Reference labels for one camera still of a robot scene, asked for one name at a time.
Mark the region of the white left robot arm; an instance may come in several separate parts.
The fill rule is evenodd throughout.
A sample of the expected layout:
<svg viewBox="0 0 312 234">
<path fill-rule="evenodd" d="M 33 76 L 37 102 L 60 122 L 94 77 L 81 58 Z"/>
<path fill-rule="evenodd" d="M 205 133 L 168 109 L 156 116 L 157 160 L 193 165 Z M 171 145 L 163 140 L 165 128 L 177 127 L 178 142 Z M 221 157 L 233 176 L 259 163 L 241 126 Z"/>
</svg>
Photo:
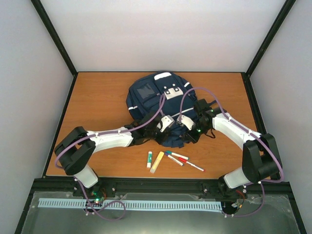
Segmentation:
<svg viewBox="0 0 312 234">
<path fill-rule="evenodd" d="M 162 141 L 173 123 L 171 116 L 151 113 L 142 121 L 110 131 L 93 132 L 76 127 L 55 147 L 55 166 L 80 181 L 90 196 L 97 196 L 101 192 L 101 183 L 88 165 L 94 153 L 141 145 L 150 139 Z"/>
</svg>

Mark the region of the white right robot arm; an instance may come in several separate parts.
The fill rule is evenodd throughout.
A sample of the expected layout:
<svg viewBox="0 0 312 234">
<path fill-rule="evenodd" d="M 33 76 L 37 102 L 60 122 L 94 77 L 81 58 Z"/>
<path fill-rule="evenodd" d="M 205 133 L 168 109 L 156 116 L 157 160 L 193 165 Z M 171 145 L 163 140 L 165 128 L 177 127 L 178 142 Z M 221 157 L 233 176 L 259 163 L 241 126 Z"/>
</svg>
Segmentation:
<svg viewBox="0 0 312 234">
<path fill-rule="evenodd" d="M 279 151 L 271 134 L 261 134 L 247 128 L 225 109 L 211 108 L 204 99 L 195 103 L 194 111 L 196 120 L 183 114 L 178 115 L 178 123 L 188 128 L 184 138 L 196 143 L 202 134 L 217 130 L 242 150 L 241 167 L 218 179 L 221 196 L 229 197 L 240 186 L 261 183 L 274 175 L 283 177 Z"/>
</svg>

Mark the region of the navy blue backpack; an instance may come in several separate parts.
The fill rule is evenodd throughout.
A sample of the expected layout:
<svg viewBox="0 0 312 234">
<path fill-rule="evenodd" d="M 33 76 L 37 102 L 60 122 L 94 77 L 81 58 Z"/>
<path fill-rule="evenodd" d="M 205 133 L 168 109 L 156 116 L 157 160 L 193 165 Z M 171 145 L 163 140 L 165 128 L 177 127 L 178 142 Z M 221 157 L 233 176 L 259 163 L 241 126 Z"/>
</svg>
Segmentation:
<svg viewBox="0 0 312 234">
<path fill-rule="evenodd" d="M 184 78 L 172 72 L 158 72 L 150 74 L 135 81 L 128 91 L 126 105 L 134 120 L 142 120 L 150 112 L 159 109 L 160 96 L 165 95 L 162 107 L 164 115 L 171 116 L 175 121 L 179 113 L 197 121 L 194 110 L 197 102 L 195 91 L 184 93 L 192 89 L 192 85 Z"/>
</svg>

